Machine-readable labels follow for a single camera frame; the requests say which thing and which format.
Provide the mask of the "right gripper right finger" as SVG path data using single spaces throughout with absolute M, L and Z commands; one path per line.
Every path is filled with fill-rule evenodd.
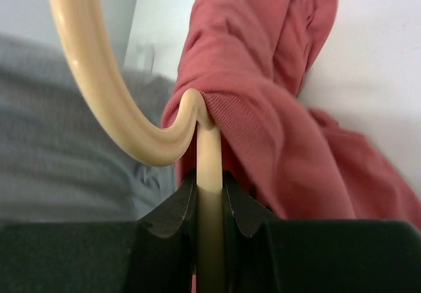
M 420 232 L 397 220 L 279 219 L 224 173 L 230 292 L 419 292 Z

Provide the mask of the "beige plastic hanger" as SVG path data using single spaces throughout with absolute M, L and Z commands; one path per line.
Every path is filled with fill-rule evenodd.
M 128 155 L 152 166 L 179 160 L 197 142 L 198 292 L 225 292 L 221 135 L 202 95 L 184 92 L 175 121 L 161 129 L 138 109 L 120 75 L 100 0 L 49 0 L 74 79 L 95 118 Z

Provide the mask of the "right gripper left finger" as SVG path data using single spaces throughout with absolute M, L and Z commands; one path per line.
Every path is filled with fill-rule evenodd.
M 196 174 L 138 221 L 1 227 L 2 292 L 190 292 Z

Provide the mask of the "red t shirt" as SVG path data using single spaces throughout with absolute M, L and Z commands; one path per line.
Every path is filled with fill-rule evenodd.
M 223 168 L 281 219 L 399 219 L 420 201 L 368 140 L 297 100 L 337 0 L 195 0 L 174 94 L 199 90 L 222 133 Z

